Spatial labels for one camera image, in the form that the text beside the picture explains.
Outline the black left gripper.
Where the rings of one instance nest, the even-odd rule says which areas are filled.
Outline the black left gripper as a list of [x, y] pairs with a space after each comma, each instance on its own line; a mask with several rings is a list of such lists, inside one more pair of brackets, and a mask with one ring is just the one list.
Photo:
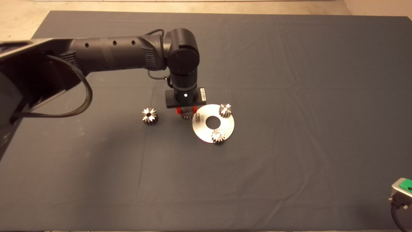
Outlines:
[[179, 115], [183, 114], [184, 107], [192, 107], [192, 113], [196, 114], [198, 107], [207, 103], [204, 88], [173, 88], [165, 91], [166, 107], [176, 108]]

